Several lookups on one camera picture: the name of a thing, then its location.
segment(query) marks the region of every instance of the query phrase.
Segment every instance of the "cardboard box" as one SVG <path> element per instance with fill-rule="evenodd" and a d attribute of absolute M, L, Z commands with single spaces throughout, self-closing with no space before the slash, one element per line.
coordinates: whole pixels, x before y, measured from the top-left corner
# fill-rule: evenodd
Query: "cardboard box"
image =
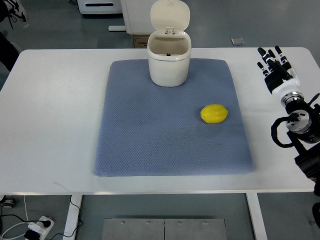
<path fill-rule="evenodd" d="M 135 49 L 146 49 L 150 34 L 133 35 L 133 47 Z"/>

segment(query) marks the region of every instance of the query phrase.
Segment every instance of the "open lid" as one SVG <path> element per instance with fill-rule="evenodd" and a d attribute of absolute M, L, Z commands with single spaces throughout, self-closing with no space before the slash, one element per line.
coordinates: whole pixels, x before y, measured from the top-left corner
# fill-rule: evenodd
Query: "open lid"
<path fill-rule="evenodd" d="M 150 15 L 154 28 L 164 32 L 166 28 L 183 31 L 190 22 L 189 7 L 180 0 L 158 0 L 152 5 Z"/>

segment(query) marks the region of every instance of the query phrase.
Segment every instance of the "yellow lemon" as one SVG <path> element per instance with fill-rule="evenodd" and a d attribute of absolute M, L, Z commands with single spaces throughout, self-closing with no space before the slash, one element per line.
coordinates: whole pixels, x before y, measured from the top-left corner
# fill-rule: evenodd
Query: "yellow lemon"
<path fill-rule="evenodd" d="M 207 124 L 218 124 L 226 119 L 228 110 L 220 104 L 210 104 L 205 106 L 201 112 L 200 117 Z"/>

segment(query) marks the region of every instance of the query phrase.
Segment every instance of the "metal plate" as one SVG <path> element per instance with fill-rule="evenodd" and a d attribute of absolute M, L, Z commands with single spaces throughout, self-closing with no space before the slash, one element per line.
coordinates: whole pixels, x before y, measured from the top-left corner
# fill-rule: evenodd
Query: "metal plate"
<path fill-rule="evenodd" d="M 164 220 L 106 218 L 102 240 L 164 240 Z"/>
<path fill-rule="evenodd" d="M 242 46 L 245 45 L 245 41 L 242 39 L 242 37 L 238 38 L 231 38 L 231 42 L 234 46 Z"/>
<path fill-rule="evenodd" d="M 227 240 L 223 219 L 106 218 L 102 240 Z"/>
<path fill-rule="evenodd" d="M 165 240 L 227 240 L 223 219 L 166 219 Z"/>

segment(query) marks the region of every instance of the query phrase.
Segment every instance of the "floor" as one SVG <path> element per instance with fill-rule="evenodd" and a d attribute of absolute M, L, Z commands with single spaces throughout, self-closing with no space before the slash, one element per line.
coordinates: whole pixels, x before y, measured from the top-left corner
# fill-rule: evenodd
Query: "floor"
<path fill-rule="evenodd" d="M 307 48 L 320 66 L 320 0 L 184 2 L 191 12 L 190 24 L 185 31 L 190 35 L 194 48 L 234 47 L 230 38 L 243 38 L 245 45 L 238 47 L 279 45 Z M 84 16 L 79 13 L 78 6 L 68 0 L 22 0 L 22 3 L 29 14 L 29 21 L 13 23 L 12 30 L 5 19 L 0 23 L 0 30 L 7 30 L 7 39 L 23 50 L 134 47 L 131 35 L 108 31 L 108 26 L 124 25 L 121 14 Z M 1 64 L 0 89 L 8 75 Z M 320 229 L 311 212 L 312 205 L 320 202 L 320 198 L 313 193 L 263 193 L 258 197 L 269 240 L 320 238 Z M 18 208 L 12 211 L 24 216 L 23 197 L 17 198 Z M 226 219 L 229 240 L 254 239 L 244 199 L 243 194 L 84 196 L 80 214 L 84 225 L 78 229 L 76 239 L 100 240 L 103 219 L 123 216 L 219 217 Z M 52 238 L 53 233 L 64 230 L 69 196 L 28 196 L 26 200 L 30 217 L 34 214 L 38 219 L 48 215 L 56 219 L 55 229 L 48 237 Z M 2 233 L 16 223 L 4 218 L 2 222 Z M 20 231 L 17 228 L 6 236 L 17 236 Z"/>

